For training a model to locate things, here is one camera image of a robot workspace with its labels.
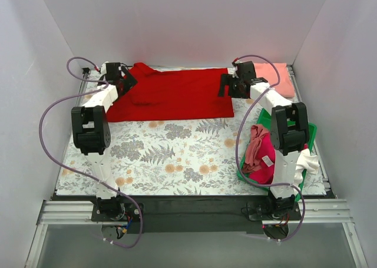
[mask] clothing label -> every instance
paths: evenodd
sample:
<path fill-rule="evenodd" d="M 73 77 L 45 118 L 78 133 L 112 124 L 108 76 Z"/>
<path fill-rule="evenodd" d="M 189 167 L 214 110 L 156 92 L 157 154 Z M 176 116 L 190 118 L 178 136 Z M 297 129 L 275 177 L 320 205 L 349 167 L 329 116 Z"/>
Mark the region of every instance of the clothing label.
<path fill-rule="evenodd" d="M 267 155 L 262 157 L 262 160 L 266 163 L 267 167 L 271 167 L 273 165 L 270 157 L 268 157 Z"/>

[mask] white cloth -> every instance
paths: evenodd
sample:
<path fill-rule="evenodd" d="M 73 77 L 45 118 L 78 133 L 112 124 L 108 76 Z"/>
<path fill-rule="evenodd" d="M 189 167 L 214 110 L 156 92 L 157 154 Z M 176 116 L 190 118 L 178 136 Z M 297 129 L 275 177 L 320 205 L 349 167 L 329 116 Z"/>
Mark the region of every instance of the white cloth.
<path fill-rule="evenodd" d="M 296 187 L 299 187 L 299 184 L 302 183 L 302 171 L 306 169 L 307 174 L 317 175 L 319 169 L 319 158 L 317 155 L 310 155 L 309 149 L 304 149 L 301 151 L 299 158 L 297 159 L 295 179 L 293 184 Z"/>

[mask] pink towel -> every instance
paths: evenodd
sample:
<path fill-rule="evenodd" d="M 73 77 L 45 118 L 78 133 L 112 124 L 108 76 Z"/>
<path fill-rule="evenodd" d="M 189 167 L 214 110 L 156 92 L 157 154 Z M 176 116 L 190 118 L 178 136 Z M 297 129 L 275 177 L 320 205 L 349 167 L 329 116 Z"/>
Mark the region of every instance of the pink towel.
<path fill-rule="evenodd" d="M 290 81 L 287 64 L 285 63 L 276 63 L 274 64 L 280 74 L 280 84 L 275 86 L 276 92 L 281 96 L 291 98 L 295 96 L 295 88 L 293 87 L 292 82 Z M 277 83 L 277 76 L 275 70 L 270 64 L 257 64 L 254 63 L 255 72 L 257 77 L 265 78 L 269 84 Z"/>
<path fill-rule="evenodd" d="M 269 130 L 260 124 L 252 125 L 251 133 L 252 138 L 246 149 L 245 163 L 243 166 L 243 170 L 247 173 L 261 169 L 260 159 L 257 159 L 256 156 L 262 146 L 262 139 L 269 134 Z"/>

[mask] leaf pattern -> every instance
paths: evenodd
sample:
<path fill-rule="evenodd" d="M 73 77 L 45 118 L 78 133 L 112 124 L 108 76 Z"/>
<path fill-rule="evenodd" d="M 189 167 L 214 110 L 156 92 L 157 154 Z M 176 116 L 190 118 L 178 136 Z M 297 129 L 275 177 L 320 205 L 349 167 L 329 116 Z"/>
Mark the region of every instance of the leaf pattern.
<path fill-rule="evenodd" d="M 140 149 L 144 149 L 144 143 L 141 140 L 132 140 L 113 146 L 110 154 L 118 159 L 127 157 L 131 161 L 134 161 L 140 158 Z"/>
<path fill-rule="evenodd" d="M 227 123 L 225 119 L 205 119 L 199 123 L 199 126 L 195 129 L 195 131 L 199 131 L 201 133 L 208 133 L 208 134 L 219 134 L 219 131 L 227 127 Z"/>
<path fill-rule="evenodd" d="M 171 158 L 175 155 L 173 148 L 170 148 L 169 145 L 165 148 L 162 145 L 159 145 L 160 149 L 155 146 L 151 146 L 150 149 L 143 155 L 140 161 L 148 163 L 157 163 L 157 165 L 162 162 L 164 163 L 166 159 Z"/>
<path fill-rule="evenodd" d="M 98 73 L 93 72 L 91 80 L 97 79 Z M 95 88 L 95 83 L 89 83 L 87 91 Z M 266 194 L 236 176 L 233 141 L 250 101 L 232 99 L 232 103 L 234 118 L 109 123 L 111 171 L 120 190 L 132 195 Z M 256 123 L 261 109 L 257 104 L 245 123 L 239 158 L 246 149 L 250 127 Z M 90 163 L 74 147 L 72 137 L 64 163 L 91 173 Z M 304 194 L 326 193 L 321 169 L 318 175 L 306 175 L 304 184 Z M 95 195 L 97 186 L 89 178 L 61 170 L 57 194 Z"/>
<path fill-rule="evenodd" d="M 186 138 L 191 136 L 190 129 L 183 128 L 181 125 L 167 124 L 165 126 L 165 130 L 168 131 L 166 137 L 169 140 L 173 140 L 175 138 Z"/>
<path fill-rule="evenodd" d="M 198 172 L 195 172 L 194 169 L 192 168 L 187 168 L 184 172 L 184 178 L 187 180 L 187 181 L 200 181 L 203 179 L 203 176 L 200 175 Z"/>

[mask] wire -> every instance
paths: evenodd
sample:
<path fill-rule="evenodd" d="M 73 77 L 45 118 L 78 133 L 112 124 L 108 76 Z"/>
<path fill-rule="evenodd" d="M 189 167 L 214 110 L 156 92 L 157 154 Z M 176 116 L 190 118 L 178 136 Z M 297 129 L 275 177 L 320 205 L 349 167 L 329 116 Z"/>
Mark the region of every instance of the wire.
<path fill-rule="evenodd" d="M 70 70 L 70 63 L 75 60 L 75 59 L 81 59 L 81 60 L 84 60 L 84 61 L 87 61 L 89 62 L 90 64 L 94 65 L 95 67 L 97 67 L 92 61 L 86 59 L 86 58 L 83 58 L 83 57 L 72 57 L 71 59 L 69 59 L 67 61 L 67 70 L 69 72 L 70 75 L 72 75 L 74 78 L 77 78 L 79 79 L 80 81 L 86 81 L 86 82 L 99 82 L 99 81 L 93 81 L 93 80 L 86 80 L 86 79 L 82 79 L 78 76 L 76 76 L 71 70 Z M 108 87 L 109 83 L 106 82 L 106 81 L 102 81 L 102 83 L 105 83 L 105 86 L 102 87 L 102 89 L 105 89 Z M 66 100 L 69 100 L 69 99 L 72 99 L 72 98 L 77 98 L 77 97 L 80 97 L 80 96 L 84 96 L 84 95 L 88 95 L 88 94 L 94 94 L 96 92 L 100 92 L 102 89 L 98 89 L 98 90 L 94 90 L 94 91 L 89 91 L 89 92 L 85 92 L 85 93 L 82 93 L 82 94 L 78 94 L 78 95 L 71 95 L 71 96 L 67 96 L 67 97 L 64 97 L 62 99 L 59 99 L 57 101 L 55 101 L 54 103 L 52 103 L 49 107 L 47 107 L 47 109 L 43 112 L 42 116 L 41 116 L 41 119 L 39 121 L 39 127 L 38 127 L 38 132 L 39 132 L 39 141 L 41 142 L 41 145 L 42 145 L 42 148 L 43 148 L 43 151 L 45 152 L 45 154 L 48 156 L 48 158 L 50 158 L 55 164 L 58 164 L 60 167 L 63 167 L 69 171 L 72 171 L 72 172 L 75 172 L 75 173 L 78 173 L 80 175 L 84 175 L 88 178 L 91 178 L 92 180 L 102 184 L 104 187 L 108 188 L 109 190 L 112 190 L 114 192 L 116 192 L 117 194 L 120 194 L 121 196 L 127 198 L 129 201 L 131 201 L 137 208 L 137 210 L 139 211 L 139 216 L 140 216 L 140 230 L 139 230 L 139 234 L 135 240 L 135 242 L 131 245 L 126 245 L 126 244 L 122 244 L 122 243 L 119 243 L 117 241 L 113 241 L 113 240 L 110 240 L 110 239 L 107 239 L 107 238 L 104 238 L 104 240 L 108 241 L 109 243 L 112 243 L 112 244 L 115 244 L 117 246 L 121 246 L 125 249 L 130 249 L 132 247 L 134 247 L 140 240 L 141 238 L 141 235 L 142 235 L 142 232 L 143 232 L 143 215 L 141 213 L 141 209 L 140 209 L 140 206 L 137 204 L 137 202 L 130 196 L 122 193 L 120 190 L 117 190 L 111 186 L 109 186 L 107 183 L 101 181 L 99 178 L 96 178 L 94 176 L 92 176 L 91 174 L 88 174 L 88 173 L 85 173 L 85 172 L 82 172 L 82 171 L 79 171 L 79 170 L 76 170 L 72 167 L 69 167 L 67 165 L 64 165 L 63 163 L 59 162 L 56 158 L 54 158 L 51 153 L 48 151 L 48 149 L 46 148 L 46 145 L 45 145 L 45 142 L 44 142 L 44 139 L 43 139 L 43 135 L 42 135 L 42 129 L 43 129 L 43 121 L 48 113 L 49 110 L 51 110 L 54 106 L 56 106 L 57 104 L 63 102 L 63 101 L 66 101 Z"/>
<path fill-rule="evenodd" d="M 133 66 L 126 65 L 125 63 L 120 63 L 121 65 L 125 66 L 126 69 L 132 68 Z"/>
<path fill-rule="evenodd" d="M 287 225 L 287 224 L 288 224 L 288 221 L 289 221 L 289 214 L 287 214 L 287 220 L 285 221 L 285 223 L 284 223 L 283 226 Z"/>
<path fill-rule="evenodd" d="M 115 230 L 117 231 L 117 240 L 120 240 L 120 238 L 122 238 L 122 236 L 119 235 L 118 227 L 115 227 Z"/>
<path fill-rule="evenodd" d="M 251 220 L 250 217 L 249 217 L 249 215 L 250 215 L 250 213 L 249 213 L 249 207 L 242 207 L 242 208 L 241 208 L 241 214 L 244 215 L 245 218 L 246 218 L 248 221 L 250 221 L 250 222 L 254 222 L 254 220 Z M 285 224 L 282 225 L 285 216 L 288 216 L 288 217 L 287 217 L 287 221 L 285 222 Z M 282 219 L 280 220 L 279 223 L 271 224 L 270 226 L 275 226 L 275 227 L 284 226 L 284 225 L 287 225 L 287 224 L 288 224 L 288 220 L 289 220 L 289 214 L 287 213 L 287 214 L 283 215 L 283 217 L 282 217 Z"/>
<path fill-rule="evenodd" d="M 304 220 L 304 216 L 305 216 L 305 200 L 304 200 L 304 196 L 301 192 L 301 190 L 296 187 L 294 184 L 290 184 L 290 183 L 276 183 L 276 184 L 256 184 L 256 183 L 252 183 L 251 181 L 249 181 L 249 179 L 244 175 L 244 173 L 242 172 L 242 169 L 241 169 L 241 166 L 240 166 L 240 160 L 239 160 L 239 144 L 240 144 L 240 137 L 241 137 L 241 132 L 242 132 L 242 128 L 246 122 L 246 119 L 247 119 L 247 116 L 249 116 L 251 110 L 254 108 L 254 106 L 258 103 L 258 101 L 267 93 L 269 92 L 273 87 L 277 86 L 278 84 L 280 84 L 280 74 L 279 74 L 279 71 L 277 70 L 277 68 L 275 67 L 275 65 L 269 61 L 268 59 L 266 59 L 265 57 L 262 57 L 262 56 L 259 56 L 259 55 L 254 55 L 254 54 L 250 54 L 250 55 L 244 55 L 244 56 L 241 56 L 241 57 L 238 57 L 236 59 L 234 59 L 233 62 L 236 62 L 238 60 L 241 60 L 243 58 L 246 58 L 246 57 L 256 57 L 256 58 L 260 58 L 264 61 L 266 61 L 267 63 L 269 63 L 272 68 L 275 70 L 276 72 L 276 75 L 277 75 L 277 83 L 273 84 L 273 85 L 270 85 L 269 88 L 267 88 L 266 90 L 264 90 L 259 96 L 258 98 L 253 102 L 253 104 L 250 106 L 250 108 L 247 110 L 245 116 L 243 117 L 242 119 L 242 122 L 240 124 L 240 128 L 238 130 L 238 133 L 237 133 L 237 139 L 236 139 L 236 164 L 237 164 L 237 169 L 240 171 L 240 174 L 241 176 L 244 178 L 244 180 L 252 185 L 253 187 L 258 187 L 258 188 L 261 188 L 261 187 L 277 187 L 277 186 L 289 186 L 289 187 L 292 187 L 294 188 L 295 190 L 297 190 L 297 192 L 300 194 L 301 196 L 301 199 L 302 199 L 302 215 L 301 215 L 301 219 L 300 219 L 300 222 L 298 224 L 298 226 L 296 227 L 296 229 L 293 231 L 293 233 L 289 236 L 287 236 L 285 239 L 282 239 L 282 240 L 275 240 L 275 241 L 286 241 L 286 240 L 290 240 L 301 228 L 301 225 L 302 225 L 302 222 Z M 263 239 L 263 240 L 266 240 L 265 237 L 259 237 L 259 236 L 249 236 L 247 235 L 247 237 L 252 237 L 254 239 Z"/>
<path fill-rule="evenodd" d="M 114 220 L 114 218 L 110 218 L 112 221 L 119 221 L 119 220 L 122 220 L 123 217 L 125 215 L 125 208 L 123 208 L 123 215 L 121 217 L 119 217 L 118 219 Z"/>
<path fill-rule="evenodd" d="M 128 224 L 126 225 L 125 229 L 128 230 L 128 228 L 130 227 L 131 223 L 132 223 L 132 220 L 133 218 L 131 218 L 131 220 L 128 222 Z"/>

